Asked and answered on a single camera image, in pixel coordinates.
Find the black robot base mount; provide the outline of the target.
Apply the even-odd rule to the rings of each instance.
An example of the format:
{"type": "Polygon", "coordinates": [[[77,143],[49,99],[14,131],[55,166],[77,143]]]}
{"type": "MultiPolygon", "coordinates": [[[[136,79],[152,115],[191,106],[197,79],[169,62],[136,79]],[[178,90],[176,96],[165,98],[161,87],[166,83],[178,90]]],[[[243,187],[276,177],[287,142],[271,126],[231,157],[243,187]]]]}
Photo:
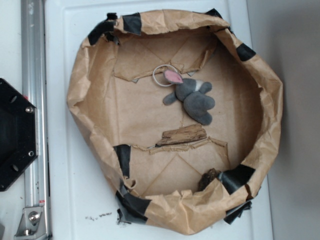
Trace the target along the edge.
{"type": "Polygon", "coordinates": [[[0,191],[7,191],[38,156],[37,108],[0,80],[0,191]]]}

